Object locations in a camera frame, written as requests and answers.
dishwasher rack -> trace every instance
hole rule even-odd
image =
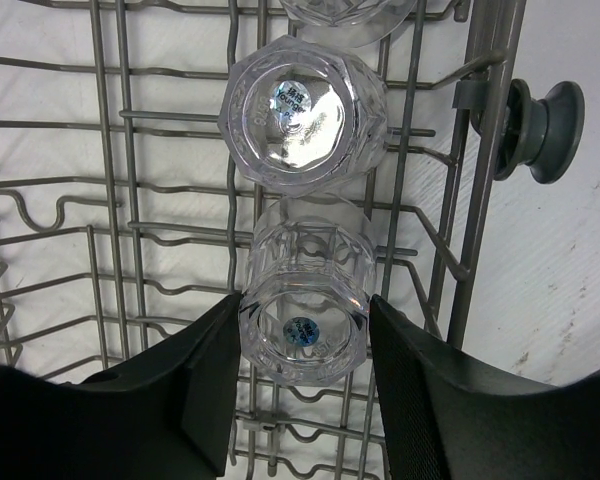
[[[267,0],[258,0],[257,7],[240,7],[237,0],[229,0],[228,6],[185,6],[170,0],[138,0],[125,3],[124,0],[115,1],[65,1],[65,0],[22,0],[26,3],[39,5],[40,8],[53,9],[84,9],[90,10],[91,27],[93,34],[93,52],[95,65],[67,65],[44,63],[30,59],[0,57],[0,65],[12,66],[26,69],[42,69],[56,72],[69,72],[74,74],[94,75],[97,82],[97,94],[99,100],[99,123],[66,123],[46,121],[20,121],[0,120],[0,128],[45,128],[45,129],[79,129],[99,131],[102,137],[104,175],[97,177],[47,177],[27,178],[0,181],[0,195],[10,196],[15,202],[22,221],[33,231],[33,233],[0,238],[0,247],[28,242],[36,239],[59,237],[64,235],[84,234],[89,248],[90,269],[87,273],[76,274],[53,279],[47,282],[28,285],[26,287],[4,290],[0,285],[0,352],[6,357],[7,363],[17,365],[18,359],[26,348],[26,343],[32,340],[52,335],[63,329],[70,329],[76,325],[87,322],[95,322],[98,329],[100,352],[84,358],[80,361],[64,365],[52,372],[41,374],[42,378],[50,379],[72,369],[78,368],[91,362],[99,362],[102,368],[107,368],[112,363],[129,358],[129,328],[139,327],[141,348],[150,346],[148,331],[157,331],[163,338],[168,333],[162,326],[163,323],[176,325],[186,324],[186,320],[173,318],[147,317],[145,286],[153,286],[166,295],[178,294],[182,291],[201,291],[210,293],[229,293],[236,290],[236,269],[238,249],[249,247],[252,235],[250,232],[236,230],[237,200],[239,197],[253,199],[254,222],[260,216],[263,203],[266,199],[277,198],[275,194],[265,192],[259,186],[254,190],[238,190],[235,185],[235,165],[229,159],[227,168],[226,188],[212,186],[182,185],[165,187],[149,181],[139,180],[136,175],[136,151],[134,138],[136,135],[157,135],[165,137],[204,138],[221,141],[217,132],[193,131],[193,130],[166,130],[134,125],[134,119],[161,118],[172,120],[184,120],[193,122],[215,123],[217,116],[201,114],[183,114],[170,112],[147,112],[134,110],[131,102],[131,77],[141,75],[162,75],[180,77],[184,79],[202,79],[224,82],[227,80],[227,72],[203,72],[183,71],[172,68],[151,67],[133,68],[129,64],[129,48],[127,39],[126,16],[128,11],[150,10],[152,8],[164,8],[182,15],[224,15],[230,18],[230,33],[227,47],[227,62],[231,65],[235,62],[236,45],[238,39],[238,28],[241,16],[255,16],[257,18],[258,48],[267,43],[268,19],[271,17],[284,17],[285,12],[281,8],[271,8]],[[395,185],[393,190],[393,201],[382,203],[374,200],[376,172],[371,172],[367,177],[366,192],[364,199],[355,200],[358,206],[364,209],[367,216],[371,216],[374,210],[390,212],[390,228],[386,246],[380,247],[379,261],[384,263],[382,276],[381,294],[386,298],[389,292],[393,268],[407,268],[413,281],[417,299],[422,307],[425,328],[432,334],[442,337],[438,328],[437,320],[442,298],[443,282],[448,270],[456,281],[455,296],[450,319],[447,341],[451,345],[461,348],[464,331],[469,314],[472,290],[476,278],[476,268],[480,253],[480,244],[485,227],[486,212],[489,203],[489,195],[493,181],[495,162],[498,156],[501,132],[505,122],[506,102],[511,83],[513,64],[515,61],[518,40],[525,9],[525,0],[474,0],[471,8],[470,0],[450,0],[441,11],[428,11],[427,0],[419,0],[416,10],[411,13],[407,22],[414,25],[413,44],[409,59],[408,78],[400,81],[387,80],[387,70],[390,62],[389,46],[390,37],[380,42],[377,72],[386,81],[387,87],[395,90],[406,91],[404,104],[403,123],[399,129],[399,143],[391,145],[389,150],[397,154],[397,170],[395,174]],[[103,27],[101,24],[102,11],[111,11],[115,15],[119,66],[105,66],[103,47]],[[466,49],[465,64],[448,75],[443,76],[435,82],[418,81],[418,67],[421,57],[423,32],[430,22],[445,21],[471,21],[468,44]],[[296,35],[297,30],[289,22],[289,33]],[[116,75],[121,79],[123,111],[121,123],[112,123],[109,115],[106,75]],[[487,103],[482,113],[482,131],[479,151],[476,159],[475,177],[470,198],[469,213],[467,217],[464,241],[462,243],[462,255],[460,260],[456,259],[449,248],[452,227],[455,219],[456,202],[460,188],[460,180],[464,162],[464,152],[467,142],[469,127],[475,118],[470,110],[458,109],[455,112],[455,123],[451,149],[448,153],[435,151],[426,147],[410,145],[410,139],[415,136],[434,136],[432,130],[418,129],[412,127],[412,116],[414,100],[418,91],[436,90],[453,84],[460,79],[480,79],[488,81]],[[124,135],[126,146],[127,178],[117,178],[114,175],[114,154],[112,153],[111,133],[118,132]],[[446,167],[446,182],[441,205],[441,220],[436,228],[428,219],[426,214],[417,206],[401,204],[401,196],[404,185],[405,165],[409,154],[425,155],[438,160]],[[29,215],[24,197],[15,190],[36,185],[86,183],[104,185],[106,188],[106,201],[94,200],[80,196],[62,196],[56,203],[57,219],[53,225],[43,227],[37,224]],[[128,191],[128,202],[131,221],[121,226],[117,215],[118,199],[115,189],[123,187]],[[226,229],[213,229],[194,225],[176,225],[171,223],[156,223],[143,220],[139,216],[138,192],[147,189],[153,192],[170,194],[193,192],[208,195],[226,196],[229,206],[229,221]],[[78,203],[82,205],[106,206],[108,209],[109,224],[106,228],[92,225],[80,227],[63,228],[65,220],[65,205]],[[432,266],[432,279],[429,291],[425,290],[423,282],[414,264],[409,261],[410,256],[417,254],[415,250],[398,248],[396,236],[398,231],[398,219],[400,215],[415,215],[427,236],[433,243],[436,254]],[[167,240],[158,236],[155,231],[186,233],[187,237]],[[95,254],[95,239],[97,236],[107,236],[111,241],[111,255],[113,259],[113,272],[104,273],[99,269]],[[121,263],[120,238],[130,237],[133,242],[133,274],[125,274]],[[171,290],[162,286],[159,282],[145,277],[143,272],[143,257],[141,243],[152,241],[158,245],[169,248],[176,245],[203,244],[228,249],[230,262],[225,287],[211,285],[185,285],[179,289]],[[7,269],[7,264],[0,261],[0,279]],[[67,321],[63,324],[47,328],[33,334],[12,338],[9,334],[9,324],[15,320],[15,305],[9,300],[11,298],[25,295],[30,292],[44,290],[50,287],[63,285],[76,279],[90,279],[93,286],[94,314]],[[106,315],[102,307],[100,282],[103,280],[113,281],[116,292],[117,311],[114,315]],[[138,316],[132,318],[127,311],[127,299],[124,295],[123,284],[132,283],[136,287],[136,302]],[[119,327],[119,335],[122,346],[121,358],[116,358],[107,351],[105,338],[105,325],[116,324]],[[361,395],[352,392],[352,375],[350,375],[341,390],[323,389],[316,395],[307,397],[297,389],[290,388],[293,396],[300,402],[314,403],[323,396],[332,396],[342,399],[342,411],[340,425],[329,425],[302,419],[282,419],[276,414],[279,409],[280,389],[278,385],[270,380],[258,377],[255,368],[251,367],[248,376],[241,376],[239,382],[249,387],[248,411],[236,412],[236,424],[234,426],[233,442],[230,446],[229,456],[232,462],[236,457],[246,457],[246,478],[253,478],[256,461],[266,462],[268,473],[275,476],[278,466],[284,465],[296,478],[306,479],[313,477],[317,472],[333,473],[335,478],[343,475],[362,478],[378,479],[379,476],[369,473],[365,469],[367,451],[370,443],[380,445],[383,451],[383,473],[389,478],[384,439],[379,435],[371,434],[372,410],[377,403],[375,396],[375,380],[373,373],[369,378],[368,393]],[[271,409],[263,411],[257,405],[257,386],[271,388]],[[348,428],[347,422],[351,409],[352,400],[364,402],[365,420],[362,431]],[[238,424],[242,424],[248,430],[248,448],[239,450],[235,446],[235,434]],[[314,430],[309,436],[303,436],[296,427],[307,427]],[[338,447],[333,464],[316,464],[310,471],[301,472],[293,463],[292,458],[287,458],[278,453],[279,437],[285,429],[296,440],[302,443],[315,441],[321,435],[331,435],[338,439]],[[265,453],[257,451],[256,434],[266,432],[268,436],[268,447]],[[343,464],[344,450],[347,440],[361,442],[359,465],[357,469],[345,468]]]

black plastic part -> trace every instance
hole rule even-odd
[[[487,80],[461,80],[456,83],[453,108],[458,110],[482,111],[487,106]]]
[[[600,479],[600,371],[563,388],[503,372],[378,296],[369,325],[392,478]]]
[[[513,80],[508,119],[496,163],[496,180],[527,165],[542,184],[559,180],[571,165],[584,127],[585,101],[574,82],[562,82],[543,100],[531,98],[524,80]]]
[[[0,478],[224,475],[240,362],[240,295],[81,385],[0,367]]]

textured black surface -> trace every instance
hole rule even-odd
[[[379,297],[370,329],[394,480],[600,479],[600,371],[564,388],[517,377]]]
[[[224,474],[240,295],[81,385],[0,367],[0,478],[213,479]]]

blue sticker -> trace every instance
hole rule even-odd
[[[301,114],[311,110],[311,96],[303,84],[287,80],[274,90],[270,108],[276,112],[280,127],[287,130],[297,126]]]
[[[284,325],[284,338],[299,347],[309,347],[318,341],[320,329],[316,322],[305,317],[295,317]]]

glass tumbler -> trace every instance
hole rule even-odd
[[[417,0],[280,0],[303,38],[336,47],[361,47],[389,35]]]
[[[386,112],[362,60],[285,36],[231,68],[218,127],[246,178],[299,197],[380,163]]]
[[[362,364],[375,249],[371,223],[345,200],[274,203],[249,253],[242,354],[282,385],[326,386]]]

